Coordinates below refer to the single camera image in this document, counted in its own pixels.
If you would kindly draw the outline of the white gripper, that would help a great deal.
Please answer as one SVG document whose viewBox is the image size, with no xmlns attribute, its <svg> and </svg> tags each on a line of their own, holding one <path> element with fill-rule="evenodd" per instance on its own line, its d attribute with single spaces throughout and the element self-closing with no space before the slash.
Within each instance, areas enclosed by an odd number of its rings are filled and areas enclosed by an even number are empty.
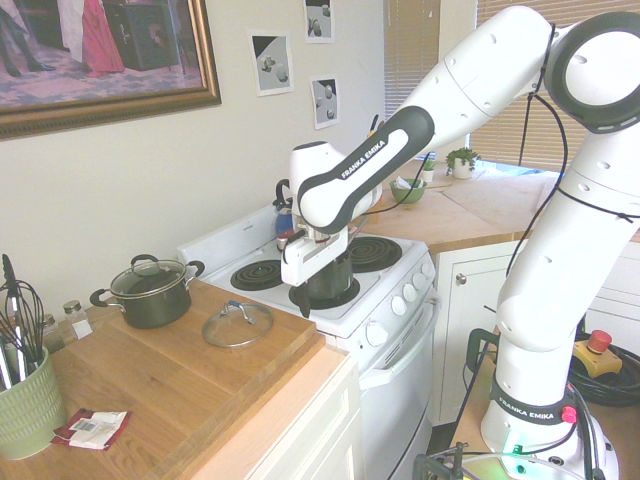
<svg viewBox="0 0 640 480">
<path fill-rule="evenodd" d="M 333 298 L 336 295 L 334 265 L 330 263 L 345 252 L 347 246 L 347 228 L 329 235 L 323 242 L 317 242 L 305 230 L 297 231 L 289 238 L 281 256 L 281 279 L 288 285 L 299 286 L 298 305 L 304 318 L 308 318 L 311 311 L 306 281 L 322 269 L 320 298 Z"/>
</svg>

